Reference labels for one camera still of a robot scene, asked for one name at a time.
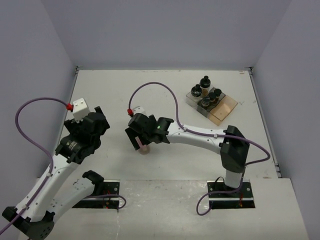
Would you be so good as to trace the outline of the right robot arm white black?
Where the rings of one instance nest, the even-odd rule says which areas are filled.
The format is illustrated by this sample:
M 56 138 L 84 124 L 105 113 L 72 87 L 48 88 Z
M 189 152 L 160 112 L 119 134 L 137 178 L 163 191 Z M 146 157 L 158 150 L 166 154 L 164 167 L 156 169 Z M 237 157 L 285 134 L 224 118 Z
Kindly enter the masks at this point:
M 190 145 L 220 155 L 225 169 L 224 193 L 233 197 L 241 191 L 250 144 L 237 127 L 229 125 L 227 129 L 218 130 L 193 128 L 171 118 L 156 119 L 154 115 L 135 113 L 125 132 L 136 151 L 151 143 L 166 143 Z

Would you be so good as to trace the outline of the black grinder pepper bottle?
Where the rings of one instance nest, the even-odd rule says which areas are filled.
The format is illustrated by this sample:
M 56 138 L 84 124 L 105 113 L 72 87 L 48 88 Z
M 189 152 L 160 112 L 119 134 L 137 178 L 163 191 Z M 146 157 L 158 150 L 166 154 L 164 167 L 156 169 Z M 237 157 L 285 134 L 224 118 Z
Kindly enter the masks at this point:
M 211 103 L 211 99 L 208 96 L 205 96 L 202 100 L 201 100 L 201 106 L 206 109 Z

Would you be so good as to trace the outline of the brown spice jar black lid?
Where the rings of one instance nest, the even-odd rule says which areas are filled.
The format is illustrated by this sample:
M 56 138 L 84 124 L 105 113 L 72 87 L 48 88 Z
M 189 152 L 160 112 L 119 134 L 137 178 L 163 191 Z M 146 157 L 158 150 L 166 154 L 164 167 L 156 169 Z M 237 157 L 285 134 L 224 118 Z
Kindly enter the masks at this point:
M 200 88 L 201 88 L 201 97 L 205 97 L 208 95 L 210 86 L 211 86 L 211 80 L 209 79 L 208 75 L 205 75 L 199 82 Z

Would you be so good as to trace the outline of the pink lid spice jar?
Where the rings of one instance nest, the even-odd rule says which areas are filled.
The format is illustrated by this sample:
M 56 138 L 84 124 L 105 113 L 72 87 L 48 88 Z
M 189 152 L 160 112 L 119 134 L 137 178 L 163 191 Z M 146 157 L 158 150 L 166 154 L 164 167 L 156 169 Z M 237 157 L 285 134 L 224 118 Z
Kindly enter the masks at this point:
M 139 146 L 138 152 L 141 155 L 147 155 L 151 150 L 150 147 L 148 145 L 143 144 L 138 136 L 135 138 L 135 140 Z

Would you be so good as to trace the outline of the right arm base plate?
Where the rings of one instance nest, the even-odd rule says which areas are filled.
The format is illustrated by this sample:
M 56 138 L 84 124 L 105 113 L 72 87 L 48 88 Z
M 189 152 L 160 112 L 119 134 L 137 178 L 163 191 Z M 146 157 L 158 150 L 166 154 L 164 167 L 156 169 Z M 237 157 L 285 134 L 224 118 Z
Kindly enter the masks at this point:
M 255 201 L 252 191 L 251 182 L 245 179 L 242 187 L 238 192 L 226 194 L 226 191 L 231 191 L 224 184 L 224 179 L 221 177 L 218 180 L 207 181 L 207 191 L 223 192 L 211 193 L 208 195 L 209 206 L 212 210 L 227 210 L 227 209 L 254 209 Z

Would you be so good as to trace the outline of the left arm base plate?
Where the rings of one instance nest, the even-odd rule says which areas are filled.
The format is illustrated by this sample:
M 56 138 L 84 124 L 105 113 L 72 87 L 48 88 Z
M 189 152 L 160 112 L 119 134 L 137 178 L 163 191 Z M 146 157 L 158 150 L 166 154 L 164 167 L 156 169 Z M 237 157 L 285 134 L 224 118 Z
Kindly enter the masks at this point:
M 100 195 L 118 195 L 120 192 L 119 180 L 104 180 L 99 192 L 93 193 L 91 196 Z M 118 197 L 105 197 L 105 198 L 86 198 L 76 203 L 74 209 L 114 209 L 117 210 L 120 207 L 120 199 Z

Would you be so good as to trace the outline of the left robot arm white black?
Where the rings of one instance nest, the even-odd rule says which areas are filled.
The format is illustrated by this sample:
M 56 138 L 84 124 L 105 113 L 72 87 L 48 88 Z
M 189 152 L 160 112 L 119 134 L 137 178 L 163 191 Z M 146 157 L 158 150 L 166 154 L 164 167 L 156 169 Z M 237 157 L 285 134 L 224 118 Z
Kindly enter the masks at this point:
M 69 119 L 64 126 L 69 134 L 60 140 L 51 163 L 34 188 L 19 204 L 2 212 L 30 240 L 47 238 L 66 211 L 88 196 L 101 195 L 104 190 L 104 178 L 88 170 L 70 190 L 57 194 L 70 174 L 101 146 L 100 137 L 110 128 L 99 106 L 80 122 Z

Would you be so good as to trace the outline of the clear tiered organizer tray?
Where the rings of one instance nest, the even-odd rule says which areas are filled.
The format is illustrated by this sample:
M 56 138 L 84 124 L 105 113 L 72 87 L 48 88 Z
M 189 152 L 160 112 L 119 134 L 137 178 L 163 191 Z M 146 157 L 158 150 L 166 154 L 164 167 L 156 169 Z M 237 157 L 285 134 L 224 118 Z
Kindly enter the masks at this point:
M 215 87 L 212 87 L 209 89 L 209 92 L 214 92 L 215 89 Z M 202 116 L 206 117 L 208 120 L 214 123 L 216 126 L 221 125 L 225 118 L 238 105 L 238 102 L 236 100 L 222 92 L 219 100 L 215 104 L 210 103 L 210 105 L 205 109 L 201 105 L 201 101 L 203 98 L 204 97 L 202 96 L 199 98 L 192 97 L 190 91 L 185 96 L 185 102 Z

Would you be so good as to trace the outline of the black cap bottle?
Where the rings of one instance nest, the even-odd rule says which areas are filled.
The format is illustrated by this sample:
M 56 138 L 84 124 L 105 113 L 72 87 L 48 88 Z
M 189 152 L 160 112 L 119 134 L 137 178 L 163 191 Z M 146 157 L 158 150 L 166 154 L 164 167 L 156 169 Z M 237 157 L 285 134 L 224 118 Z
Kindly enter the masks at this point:
M 217 95 L 214 92 L 209 92 L 208 97 L 210 98 L 210 103 L 215 104 L 217 100 Z

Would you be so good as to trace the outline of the large white salt jar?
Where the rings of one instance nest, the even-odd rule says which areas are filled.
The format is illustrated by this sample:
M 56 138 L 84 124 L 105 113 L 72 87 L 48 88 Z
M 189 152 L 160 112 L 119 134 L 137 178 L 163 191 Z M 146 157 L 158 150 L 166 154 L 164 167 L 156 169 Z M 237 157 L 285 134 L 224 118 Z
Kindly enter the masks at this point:
M 190 94 L 193 98 L 200 98 L 202 96 L 202 88 L 199 84 L 193 86 L 190 90 Z

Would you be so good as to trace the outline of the black label spice bottle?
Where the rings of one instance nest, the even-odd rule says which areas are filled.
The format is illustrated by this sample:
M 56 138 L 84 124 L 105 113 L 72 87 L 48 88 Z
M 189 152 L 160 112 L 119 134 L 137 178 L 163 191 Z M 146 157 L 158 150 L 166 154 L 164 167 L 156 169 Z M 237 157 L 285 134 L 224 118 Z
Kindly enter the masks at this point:
M 216 96 L 215 99 L 218 101 L 218 100 L 220 99 L 221 94 L 222 94 L 222 90 L 219 89 L 219 88 L 216 88 L 216 89 L 214 90 L 214 93 L 215 93 L 215 96 Z

